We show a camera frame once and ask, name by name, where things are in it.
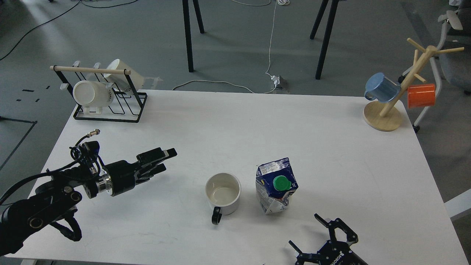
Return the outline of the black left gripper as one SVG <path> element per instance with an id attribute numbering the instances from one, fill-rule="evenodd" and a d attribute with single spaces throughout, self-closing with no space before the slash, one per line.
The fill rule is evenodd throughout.
<path id="1" fill-rule="evenodd" d="M 167 150 L 156 148 L 136 155 L 137 162 L 128 163 L 128 161 L 120 160 L 105 165 L 104 169 L 111 181 L 111 189 L 108 193 L 114 197 L 132 190 L 140 183 L 147 182 L 154 175 L 166 171 L 166 166 L 159 163 L 177 155 L 174 148 Z M 146 168 L 142 166 L 155 163 L 156 165 Z"/>

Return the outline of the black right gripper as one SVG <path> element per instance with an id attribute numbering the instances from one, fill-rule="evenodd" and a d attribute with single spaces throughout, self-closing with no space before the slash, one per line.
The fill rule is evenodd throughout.
<path id="1" fill-rule="evenodd" d="M 326 221 L 317 213 L 314 214 L 325 228 L 328 228 L 330 240 L 328 240 L 315 253 L 302 252 L 291 240 L 288 243 L 298 252 L 295 265 L 304 265 L 305 263 L 313 263 L 319 265 L 367 265 L 362 258 L 350 249 L 350 246 L 358 243 L 359 238 L 343 220 L 336 218 Z M 340 229 L 346 235 L 346 242 L 338 241 L 336 238 L 336 229 Z"/>

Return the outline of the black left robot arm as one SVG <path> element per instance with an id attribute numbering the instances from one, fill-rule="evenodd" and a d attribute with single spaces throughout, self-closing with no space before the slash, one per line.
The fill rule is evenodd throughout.
<path id="1" fill-rule="evenodd" d="M 1 255 L 16 253 L 28 237 L 48 225 L 69 240 L 81 240 L 81 228 L 74 214 L 83 196 L 76 187 L 82 186 L 89 198 L 103 191 L 114 197 L 165 171 L 163 162 L 177 156 L 175 149 L 156 148 L 138 154 L 135 163 L 120 160 L 105 165 L 99 156 L 99 143 L 85 142 L 99 133 L 99 129 L 94 129 L 70 147 L 71 163 L 22 179 L 1 196 L 4 203 L 24 184 L 41 177 L 51 178 L 33 196 L 11 203 L 1 214 Z"/>

